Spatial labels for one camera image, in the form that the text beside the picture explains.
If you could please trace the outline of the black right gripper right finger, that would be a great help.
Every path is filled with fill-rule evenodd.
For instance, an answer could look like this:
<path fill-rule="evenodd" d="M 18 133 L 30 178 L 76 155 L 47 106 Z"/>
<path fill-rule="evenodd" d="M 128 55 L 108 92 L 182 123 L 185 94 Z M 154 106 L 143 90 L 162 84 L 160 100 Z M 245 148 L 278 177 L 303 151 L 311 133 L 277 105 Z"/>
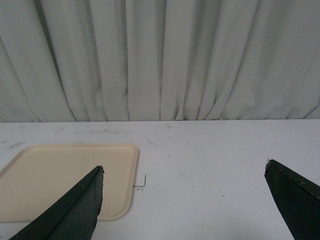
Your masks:
<path fill-rule="evenodd" d="M 265 180 L 273 200 L 295 240 L 320 238 L 320 186 L 271 159 Z"/>

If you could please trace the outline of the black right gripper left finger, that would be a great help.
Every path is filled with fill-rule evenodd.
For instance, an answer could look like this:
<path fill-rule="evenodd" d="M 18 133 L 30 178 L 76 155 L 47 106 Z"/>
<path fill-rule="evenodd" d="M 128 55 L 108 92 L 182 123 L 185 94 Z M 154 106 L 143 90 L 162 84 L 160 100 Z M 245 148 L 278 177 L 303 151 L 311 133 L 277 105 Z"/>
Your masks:
<path fill-rule="evenodd" d="M 90 240 L 103 202 L 104 169 L 96 166 L 12 240 Z"/>

